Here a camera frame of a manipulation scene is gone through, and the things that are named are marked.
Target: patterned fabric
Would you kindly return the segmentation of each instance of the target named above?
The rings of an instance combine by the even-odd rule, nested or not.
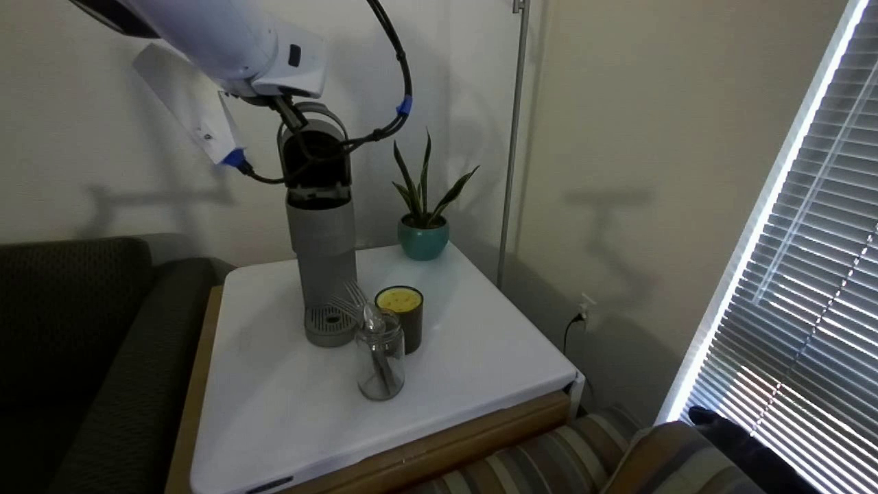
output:
[[[614,411],[595,411],[433,477],[413,494],[494,494],[494,490],[601,490],[621,464],[634,424]]]
[[[0,247],[0,408],[91,398],[149,282],[138,238]]]
[[[763,489],[721,456],[696,429],[665,422],[637,435],[606,482],[606,494],[629,490],[744,494]]]
[[[212,284],[209,261],[157,269],[157,282],[54,471],[51,494],[161,490]]]
[[[0,490],[46,490],[86,415],[88,400],[0,411]]]

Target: white tabletop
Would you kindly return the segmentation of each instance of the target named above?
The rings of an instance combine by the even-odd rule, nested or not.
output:
[[[422,346],[392,400],[357,390],[353,343],[304,341],[294,261],[228,275],[191,461],[195,490],[285,485],[357,464],[472,418],[562,390],[578,370],[451,243],[437,261],[401,247],[357,253],[360,284],[416,284]]]

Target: green plant leaf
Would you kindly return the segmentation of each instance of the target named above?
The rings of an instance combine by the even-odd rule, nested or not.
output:
[[[398,164],[401,173],[404,173],[407,190],[416,192],[416,187],[413,187],[413,182],[411,182],[411,173],[408,173],[408,164],[407,164],[398,143],[392,143],[392,158],[396,158],[396,164]]]
[[[392,187],[396,192],[401,192],[411,220],[420,221],[422,214],[416,212],[416,198],[411,195],[411,190],[401,187],[398,182],[392,182]]]
[[[437,209],[429,214],[429,225],[433,225],[433,221],[444,214],[444,209],[463,192],[466,182],[468,182],[474,173],[477,173],[477,164],[474,164],[466,175],[462,175],[462,179],[441,195],[441,201],[437,202]]]

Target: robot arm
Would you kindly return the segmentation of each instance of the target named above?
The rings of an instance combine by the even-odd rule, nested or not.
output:
[[[327,44],[264,18],[249,0],[73,0],[127,35],[161,35],[228,94],[319,95]]]
[[[319,95],[327,73],[327,44],[278,18],[264,18],[253,0],[71,0],[86,14],[109,24],[124,35],[157,37],[161,35],[178,53],[184,53],[199,73],[209,73],[226,94],[242,95],[256,103],[278,109],[282,124],[300,135],[308,125],[304,112],[294,103],[294,95]],[[365,138],[346,138],[331,153],[350,153],[363,143],[376,143],[396,135],[411,112],[411,73],[401,37],[396,35],[389,15],[378,0],[367,0],[381,21],[389,44],[396,47],[404,69],[407,95],[396,109],[396,118],[374,128]],[[191,70],[176,69],[172,79],[160,69],[172,69],[176,61],[160,48],[145,48],[135,69],[150,84],[150,91],[176,112],[186,135],[220,164],[234,164],[242,173],[258,179],[247,164],[242,149],[234,143],[226,106],[213,98],[198,98],[191,91],[176,87],[176,83],[191,83]]]

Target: black cable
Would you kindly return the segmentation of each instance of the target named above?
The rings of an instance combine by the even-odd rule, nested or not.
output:
[[[404,48],[404,40],[401,35],[396,32],[383,6],[378,0],[367,0],[367,6],[374,9],[378,24],[383,28],[383,35],[389,37],[392,48],[396,48],[396,57],[401,62],[401,70],[404,70],[404,102],[398,103],[396,109],[396,118],[381,125],[381,128],[374,128],[370,135],[365,138],[353,138],[353,139],[346,139],[342,149],[350,153],[353,149],[365,144],[365,143],[376,143],[376,139],[386,139],[389,135],[396,135],[398,128],[404,128],[404,124],[408,120],[408,112],[411,112],[411,69],[408,69],[408,57],[407,57],[407,48]]]
[[[323,164],[331,158],[341,158],[346,151],[341,149],[341,153],[327,153],[327,155],[316,155],[311,153],[311,149],[304,144],[304,135],[301,128],[308,125],[304,112],[294,103],[294,95],[274,95],[268,102],[268,106],[279,116],[279,120],[285,124],[285,128],[291,132],[300,153],[304,155],[304,168],[300,168],[297,175],[301,175],[304,169],[311,169],[312,164]]]
[[[586,321],[582,313],[575,313],[571,321],[567,321],[567,327],[566,327],[566,331],[562,331],[562,337],[560,337],[560,350],[567,356],[567,337],[571,337],[571,327],[573,323],[578,323],[578,321]]]
[[[363,135],[363,138],[353,138],[353,139],[342,139],[342,143],[341,143],[341,153],[350,153],[350,151],[357,151],[357,149],[365,144],[365,143],[386,139],[389,135],[396,135],[398,128],[404,128],[404,124],[407,124],[408,116],[411,116],[411,69],[408,69],[408,57],[407,57],[404,40],[401,40],[401,35],[396,32],[392,18],[386,15],[383,6],[381,6],[378,0],[367,0],[367,6],[374,9],[374,14],[376,14],[383,35],[386,35],[389,44],[392,44],[398,62],[401,62],[401,70],[404,70],[404,102],[398,103],[396,118],[392,118],[386,125],[374,128],[370,135]],[[301,120],[291,120],[291,116],[279,109],[278,98],[274,98],[274,102],[265,102],[265,103],[279,112],[279,118],[282,118],[282,124],[285,124],[287,128],[301,128]],[[308,151],[308,144],[301,143],[301,135],[297,138],[297,144],[300,144],[301,155],[308,155],[311,164],[338,158],[338,155],[312,155],[312,153]],[[260,184],[282,184],[282,179],[258,175],[249,161],[243,161],[239,169],[242,169],[243,175],[249,175],[253,182],[260,182]]]
[[[282,184],[282,179],[265,179],[260,173],[256,173],[256,168],[249,161],[239,164],[239,173],[249,175],[253,182],[260,182],[260,184]]]

